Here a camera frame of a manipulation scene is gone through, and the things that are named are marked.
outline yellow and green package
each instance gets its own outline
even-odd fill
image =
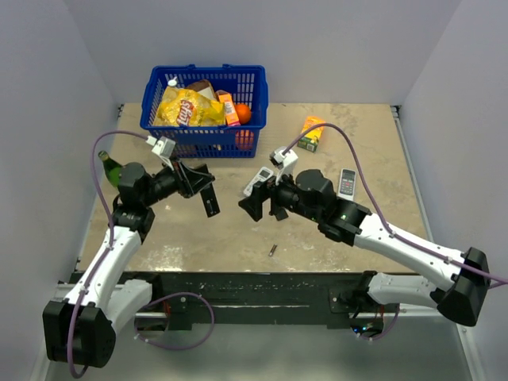
[[[303,123],[303,128],[300,133],[303,133],[313,125],[318,125],[320,123],[325,123],[325,121],[320,117],[307,117],[305,123]],[[306,149],[307,151],[316,152],[316,148],[318,148],[323,129],[325,129],[325,127],[318,127],[307,133],[302,139],[298,141],[298,146]]]
[[[166,87],[153,125],[225,125],[224,105],[194,90]]]

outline orange box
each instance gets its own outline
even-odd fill
[[[219,97],[219,102],[224,104],[225,111],[225,122],[227,125],[241,125],[240,119],[238,118],[237,111],[235,110],[235,104],[230,93],[223,90],[219,90],[216,93]]]

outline small metal object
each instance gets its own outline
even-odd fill
[[[277,244],[274,244],[272,247],[271,247],[271,250],[270,252],[268,253],[268,256],[273,256],[273,253],[275,252],[275,250],[277,249]]]

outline robotic arm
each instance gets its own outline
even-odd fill
[[[79,300],[83,280],[87,279],[105,250],[109,253],[94,273],[79,306],[75,324],[73,356],[75,364],[101,368],[113,353],[116,336],[132,316],[152,299],[152,284],[130,280],[117,285],[125,266],[143,244],[155,219],[151,205],[179,193],[190,198],[199,193],[208,217],[220,212],[212,182],[214,176],[205,164],[189,168],[171,156],[175,142],[149,137],[152,152],[163,161],[163,169],[150,176],[139,163],[126,164],[120,173],[119,195],[114,200],[114,244],[109,248],[110,229],[87,272],[62,301],[50,301],[43,312],[48,358],[67,361],[67,335],[71,313]]]
[[[283,154],[284,150],[281,147],[271,154],[271,162],[279,173],[255,184],[251,195],[239,201],[239,206],[254,221],[263,217],[263,202],[270,199],[269,214],[278,221],[288,217],[287,211],[298,214],[315,221],[319,231],[330,240],[377,252],[420,275],[366,271],[354,291],[341,295],[342,302],[358,310],[391,303],[427,306],[461,325],[476,324],[490,280],[451,262],[488,272],[483,252],[476,248],[466,252],[444,248],[389,225],[398,236],[442,253],[448,260],[431,257],[387,232],[379,215],[337,197],[332,182],[318,169],[302,171],[294,179],[292,172],[298,157],[292,150]]]

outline yellow juice box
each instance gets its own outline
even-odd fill
[[[309,129],[313,125],[317,125],[319,123],[325,123],[325,121],[320,117],[307,117],[305,123],[303,123],[303,128],[300,133],[303,133],[306,129]],[[298,141],[298,146],[306,149],[307,151],[316,152],[323,129],[325,129],[325,127],[319,127],[307,133]]]

